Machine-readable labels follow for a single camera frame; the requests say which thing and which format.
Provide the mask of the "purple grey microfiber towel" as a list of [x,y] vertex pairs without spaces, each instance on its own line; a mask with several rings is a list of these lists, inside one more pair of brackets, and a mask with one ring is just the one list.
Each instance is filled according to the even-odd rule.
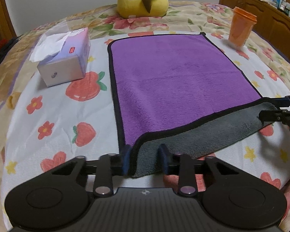
[[118,39],[108,46],[119,148],[130,177],[161,171],[158,148],[199,158],[264,127],[277,107],[204,33]]

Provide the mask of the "wooden sideboard cabinet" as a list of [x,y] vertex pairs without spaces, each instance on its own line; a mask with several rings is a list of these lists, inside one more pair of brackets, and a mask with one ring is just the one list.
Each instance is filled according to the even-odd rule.
[[257,16],[253,31],[290,61],[290,17],[260,0],[219,0],[230,8],[240,7]]

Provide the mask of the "floral bed blanket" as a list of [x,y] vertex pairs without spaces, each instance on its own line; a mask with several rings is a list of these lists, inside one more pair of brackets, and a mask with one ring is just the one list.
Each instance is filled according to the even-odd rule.
[[4,199],[15,186],[69,159],[98,159],[118,151],[110,91],[107,46],[113,40],[153,33],[205,32],[263,96],[290,94],[290,64],[268,43],[251,34],[237,52],[224,44],[231,9],[216,4],[172,2],[164,17],[123,19],[113,5],[65,19],[70,30],[88,28],[98,42],[88,57],[84,101],[69,97],[68,83],[45,87],[30,61],[46,24],[22,35],[0,64],[0,231],[11,228]]

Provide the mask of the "orange plastic lidded cup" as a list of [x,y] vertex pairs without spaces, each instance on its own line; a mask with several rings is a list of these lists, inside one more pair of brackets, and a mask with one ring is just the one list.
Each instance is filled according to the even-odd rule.
[[241,49],[246,43],[253,27],[257,24],[257,16],[244,9],[235,7],[228,41],[234,49]]

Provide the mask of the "pink tissue box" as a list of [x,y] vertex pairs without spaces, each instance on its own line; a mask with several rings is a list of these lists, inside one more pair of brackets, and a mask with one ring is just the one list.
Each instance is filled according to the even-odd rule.
[[90,39],[87,28],[42,36],[30,56],[46,86],[85,77]]

